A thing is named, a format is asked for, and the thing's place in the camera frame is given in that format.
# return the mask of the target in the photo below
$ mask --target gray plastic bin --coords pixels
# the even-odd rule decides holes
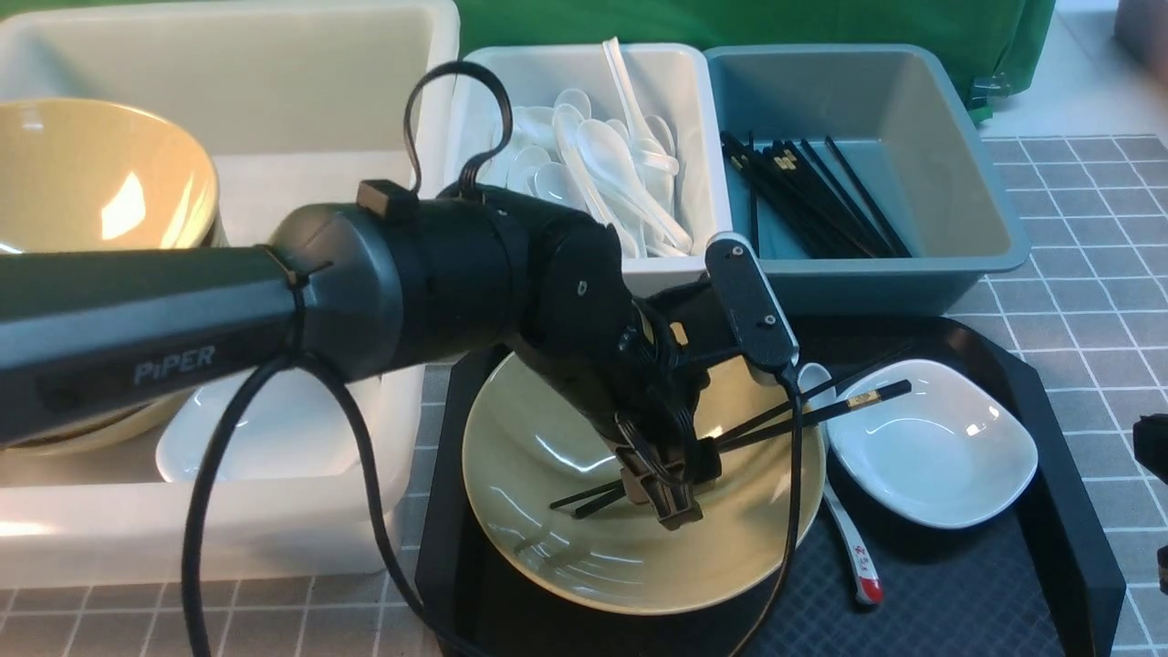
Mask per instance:
[[[756,141],[806,138],[816,147],[830,136],[913,254],[809,260],[790,236],[772,235],[759,250],[788,313],[941,314],[983,274],[1026,262],[1021,221],[932,54],[911,46],[742,46],[705,57],[719,130],[743,141],[753,131]],[[749,192],[729,164],[726,184],[735,229],[746,234]],[[777,221],[762,201],[758,216]]]

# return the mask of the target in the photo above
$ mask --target black tray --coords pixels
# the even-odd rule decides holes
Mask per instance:
[[[868,610],[853,602],[842,542],[821,510],[751,655],[1110,655],[1124,578],[1035,371],[943,318],[804,318],[793,326],[804,360],[833,374],[911,341],[902,358],[954,367],[1009,409],[1034,436],[1040,465],[1009,512],[940,532],[888,512],[829,463],[880,572],[884,603]],[[544,592],[487,542],[466,502],[463,429],[482,381],[506,353],[471,354],[451,374],[416,575],[426,607],[500,657],[726,653],[770,581],[701,611],[621,616]]]

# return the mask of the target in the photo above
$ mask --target white plate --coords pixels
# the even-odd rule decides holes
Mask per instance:
[[[252,371],[203,386],[166,428],[154,462],[167,482],[199,473],[207,441],[235,392]],[[349,385],[368,414],[377,378]],[[325,386],[300,369],[281,372],[256,395],[220,465],[217,480],[277,479],[340,475],[357,462],[356,442],[345,413]]]
[[[1034,438],[960,373],[905,360],[840,399],[908,379],[912,392],[827,423],[835,454],[868,495],[922,525],[958,530],[1004,511],[1038,466]]]

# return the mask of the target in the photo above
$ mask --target chopstick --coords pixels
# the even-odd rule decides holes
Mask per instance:
[[[729,143],[723,141],[722,152],[729,158],[730,164],[742,174],[743,179],[746,181],[746,186],[751,189],[758,192],[758,195],[766,201],[766,205],[771,206],[774,214],[786,223],[791,231],[794,234],[795,240],[802,250],[813,258],[826,257],[826,254],[830,253],[830,248],[827,247],[821,236],[809,230],[808,227],[804,226],[804,222],[792,221],[792,216],[795,216],[798,212],[791,206],[787,199],[784,199],[778,191],[772,185],[764,182],[756,171],[756,167],[745,154],[736,152]]]
[[[884,236],[881,235],[880,230],[876,230],[871,222],[868,221],[868,215],[864,214],[864,210],[860,209],[860,206],[856,205],[856,200],[851,198],[851,194],[849,194],[843,187],[840,179],[835,177],[835,173],[833,173],[823,159],[819,157],[815,148],[813,148],[806,139],[800,139],[799,146],[799,150],[808,160],[811,160],[812,166],[815,167],[820,179],[826,181],[830,187],[832,195],[840,200],[843,210],[853,219],[856,227],[868,237],[868,240],[872,242],[872,244],[880,248],[881,257],[895,256],[896,253],[892,250],[892,247],[890,247],[888,241],[884,240]]]
[[[830,382],[823,383],[822,386],[816,386],[816,388],[827,389],[827,386],[829,385]],[[807,415],[804,416],[804,428],[815,427],[822,422],[827,422],[828,420],[834,420],[842,415],[847,415],[854,410],[860,410],[862,408],[867,408],[872,404],[877,404],[884,401],[896,399],[898,396],[903,396],[910,393],[911,390],[912,390],[912,383],[909,382],[908,379],[903,379],[901,381],[897,381],[895,383],[889,383],[887,386],[881,386],[875,390],[861,393],[858,395],[848,397],[842,401],[837,401],[835,403],[825,406],[823,408],[808,413]],[[813,395],[808,394],[805,396],[809,399]],[[793,428],[794,428],[794,421],[788,419],[783,422],[776,423],[773,427],[766,427],[765,429],[758,429],[756,431],[751,431],[748,434],[736,435],[731,437],[726,437],[726,434],[723,434],[722,436],[714,438],[714,443],[717,447],[719,454],[725,454],[729,451],[734,451],[737,449],[760,443],[769,438],[781,436],[784,434],[790,433]],[[583,491],[572,495],[570,497],[556,500],[551,503],[549,507],[561,509],[573,502],[579,502],[589,497],[596,497],[597,495],[600,495],[600,497],[597,497],[592,502],[589,502],[575,509],[571,513],[572,518],[576,519],[588,518],[589,516],[596,513],[597,511],[600,511],[602,509],[605,509],[609,505],[620,500],[623,497],[625,497],[624,484],[621,483],[620,479],[609,482],[607,484],[603,484],[593,489],[590,489],[588,491]]]
[[[892,245],[892,251],[898,257],[912,257],[912,254],[909,253],[909,248],[904,245],[901,236],[897,235],[896,230],[892,229],[892,224],[889,223],[888,217],[884,216],[884,212],[880,209],[880,205],[876,203],[876,199],[868,193],[868,188],[864,187],[860,177],[856,175],[856,171],[851,168],[850,164],[848,164],[848,160],[843,157],[840,147],[835,145],[835,140],[830,137],[825,137],[823,143],[826,143],[828,150],[832,151],[832,155],[834,155],[835,159],[840,161],[840,165],[843,166],[843,173],[848,174],[848,179],[851,181],[851,185],[857,192],[860,192],[860,198],[863,199],[864,205],[867,205],[868,209],[871,210],[872,219],[876,220],[876,223],[878,223],[881,229],[885,233],[889,244]]]
[[[798,194],[804,201],[815,210],[815,213],[827,223],[828,228],[835,233],[839,238],[851,244],[856,250],[856,256],[864,257],[880,257],[880,250],[872,248],[870,244],[865,243],[856,234],[856,222],[857,220],[847,210],[847,208],[836,205],[836,208],[830,208],[830,203],[825,196],[827,195],[834,199],[834,193],[826,187],[823,179],[820,178],[814,167],[801,162],[800,158],[794,153],[794,144],[786,141],[783,144],[783,157],[779,157],[778,148],[772,147],[770,152],[764,154],[770,155],[771,159],[778,165],[778,168],[787,172],[794,180],[783,180],[787,187]],[[809,194],[818,193],[816,200],[809,198]],[[837,257],[842,257],[847,254],[840,253]]]
[[[896,360],[905,352],[908,352],[911,347],[912,343],[903,343],[895,350],[890,350],[881,354],[880,357],[874,358],[868,362],[864,362],[862,366],[860,366],[858,369],[855,371],[855,373],[849,374],[848,376],[825,381],[823,383],[820,383],[819,386],[815,386],[814,388],[806,390],[802,395],[805,399],[813,399],[815,395],[827,390],[828,388],[840,388],[840,387],[847,388],[853,382],[863,379],[864,376],[871,374],[872,372],[876,372],[884,365],[888,365],[889,362]],[[723,431],[723,434],[718,437],[723,440],[730,440],[731,437],[741,436],[743,434],[746,434],[748,431],[752,431],[762,427],[763,424],[766,424],[771,420],[774,420],[776,417],[783,415],[784,413],[788,413],[790,410],[791,410],[791,401],[788,400],[780,403],[779,406],[776,406],[770,410],[764,410],[763,413],[759,413],[758,415],[751,417],[750,420],[743,422],[742,424],[738,424],[732,429]]]
[[[834,420],[841,415],[847,415],[853,410],[860,410],[861,408],[868,408],[884,401],[894,400],[899,396],[904,396],[912,392],[912,383],[908,379],[902,379],[895,383],[889,383],[887,386],[881,386],[875,390],[869,390],[867,393],[861,393],[855,396],[850,396],[846,400],[837,401],[835,403],[829,403],[823,408],[812,410],[804,416],[805,427],[814,427],[828,420]],[[718,454],[725,454],[728,451],[734,451],[736,449],[742,449],[744,447],[750,447],[752,444],[760,443],[769,438],[774,438],[781,436],[794,427],[792,420],[784,420],[783,422],[776,423],[773,427],[767,427],[765,429],[758,429],[751,431],[743,436],[737,436],[730,440],[723,440],[722,436],[714,438],[714,444],[718,448]]]
[[[815,208],[784,179],[778,164],[748,148],[729,132],[723,131],[721,137],[722,150],[729,152],[731,164],[743,174],[746,184],[767,200],[767,205],[795,234],[807,255],[813,258],[841,257],[846,247],[840,243],[839,235],[818,222],[807,221],[807,213],[816,213]]]
[[[750,140],[750,150],[755,150],[755,131],[751,130],[746,133],[746,139]],[[746,185],[750,188],[750,247],[755,249],[755,255],[763,257],[758,251],[758,193],[755,191],[753,185]]]

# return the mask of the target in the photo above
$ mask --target robotic arm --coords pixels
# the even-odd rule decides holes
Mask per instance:
[[[673,530],[701,518],[694,486],[721,473],[694,433],[705,371],[746,355],[778,375],[797,344],[735,235],[710,243],[705,281],[649,299],[620,260],[616,231],[579,212],[463,185],[419,201],[389,181],[293,212],[264,247],[2,257],[0,278],[29,283],[0,286],[0,447],[280,352],[355,381],[505,343]]]

